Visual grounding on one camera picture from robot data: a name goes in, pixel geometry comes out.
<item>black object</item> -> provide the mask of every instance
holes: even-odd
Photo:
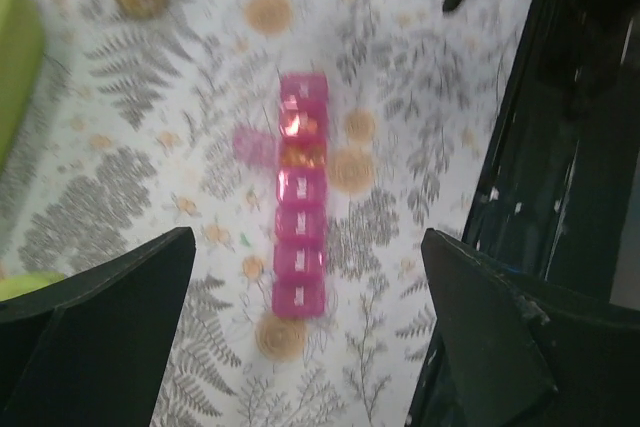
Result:
[[[443,8],[451,10],[461,1],[445,0]],[[520,364],[513,359],[526,353],[514,347],[521,330],[517,323],[507,328],[504,322],[481,324],[478,318],[480,329],[467,325],[463,317],[471,313],[462,310],[468,308],[469,297],[476,301],[474,312],[490,303],[492,315],[502,317],[501,309],[512,307],[493,299],[504,296],[495,286],[474,287],[482,296],[462,290],[447,290],[445,296],[440,290],[451,289],[452,281],[443,283],[439,269],[448,264],[434,261],[438,257],[430,252],[439,241],[427,233],[423,257],[439,321],[407,425],[640,423],[628,403],[632,400],[616,387],[639,374],[634,353],[637,313],[609,305],[640,149],[640,30],[634,23],[638,1],[532,0],[462,238],[488,257],[456,246],[468,256],[467,269],[480,262],[486,270],[492,258],[519,272],[501,268],[508,285],[498,290],[522,292],[538,306],[545,304],[542,312],[551,318],[549,325],[563,325],[571,333],[563,337],[566,352],[560,355],[548,343],[555,338],[560,345],[562,329],[544,331],[539,322],[526,324],[548,371],[520,372],[530,385],[514,387],[516,379],[502,368],[508,363],[518,372]],[[461,269],[455,275],[472,275]],[[482,277],[486,281],[493,275],[485,271]],[[567,323],[571,315],[572,325]],[[458,319],[457,327],[447,326],[451,318]],[[471,329],[476,340],[470,340],[465,329]],[[460,338],[468,340],[465,348],[459,346]],[[505,344],[501,349],[511,346],[501,358],[490,355],[498,344]],[[463,362],[462,352],[477,363],[491,362],[481,365],[486,379],[478,375],[477,365]],[[629,370],[620,368],[621,363]],[[552,379],[558,393],[545,390],[544,379]],[[477,386],[487,395],[475,392]],[[517,396],[511,395],[514,390]],[[545,403],[547,396],[565,410],[554,411]],[[513,417],[525,405],[531,406],[528,413]]]
[[[148,427],[194,257],[174,229],[0,303],[0,426]]]
[[[515,272],[433,230],[422,255],[447,382],[432,379],[409,425],[637,425],[629,386],[640,376],[640,312]]]

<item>row of pink cubes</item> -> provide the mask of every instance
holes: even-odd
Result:
[[[272,295],[273,312],[280,317],[324,313],[328,94],[323,74],[290,74],[280,80]]]

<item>bright green object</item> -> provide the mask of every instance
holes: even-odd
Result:
[[[65,276],[57,272],[38,272],[0,280],[0,302],[40,290],[64,279]]]
[[[0,0],[0,171],[22,120],[44,54],[33,0]]]

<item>green container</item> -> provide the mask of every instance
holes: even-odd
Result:
[[[7,160],[44,55],[33,0],[0,0],[0,171]]]

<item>tablecloth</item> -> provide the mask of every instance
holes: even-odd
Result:
[[[0,180],[8,273],[74,274],[179,225],[193,280],[154,426],[398,426],[435,316],[419,252],[459,235],[530,0],[38,0],[47,50]],[[278,75],[331,90],[327,314],[270,313]]]

